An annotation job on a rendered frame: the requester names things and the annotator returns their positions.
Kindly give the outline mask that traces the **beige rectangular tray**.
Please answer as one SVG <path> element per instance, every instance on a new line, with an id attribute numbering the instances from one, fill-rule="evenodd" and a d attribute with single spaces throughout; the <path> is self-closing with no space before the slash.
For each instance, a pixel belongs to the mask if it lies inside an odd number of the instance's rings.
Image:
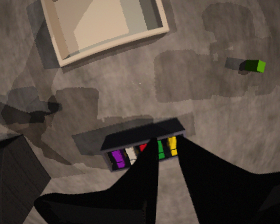
<path id="1" fill-rule="evenodd" d="M 166 36 L 160 0 L 40 0 L 61 67 Z"/>

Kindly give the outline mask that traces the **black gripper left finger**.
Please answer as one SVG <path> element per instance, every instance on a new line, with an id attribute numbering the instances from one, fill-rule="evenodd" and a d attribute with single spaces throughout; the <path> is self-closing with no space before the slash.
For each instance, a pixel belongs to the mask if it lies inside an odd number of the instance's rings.
<path id="1" fill-rule="evenodd" d="M 49 224 L 155 224 L 159 143 L 151 137 L 114 186 L 100 192 L 49 193 L 34 207 Z"/>

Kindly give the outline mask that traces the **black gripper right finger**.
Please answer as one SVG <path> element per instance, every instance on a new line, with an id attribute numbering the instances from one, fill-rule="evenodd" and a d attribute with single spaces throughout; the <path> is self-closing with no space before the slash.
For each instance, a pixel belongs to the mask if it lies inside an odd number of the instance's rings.
<path id="1" fill-rule="evenodd" d="M 280 172 L 247 172 L 182 136 L 175 147 L 200 224 L 255 224 L 280 202 Z"/>

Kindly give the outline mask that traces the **red fuse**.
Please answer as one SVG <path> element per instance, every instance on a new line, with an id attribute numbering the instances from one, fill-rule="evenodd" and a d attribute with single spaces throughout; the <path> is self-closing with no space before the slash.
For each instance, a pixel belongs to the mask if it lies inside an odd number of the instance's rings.
<path id="1" fill-rule="evenodd" d="M 139 144 L 140 151 L 142 151 L 142 149 L 144 149 L 145 146 L 146 146 L 146 143 L 141 143 L 141 144 Z"/>

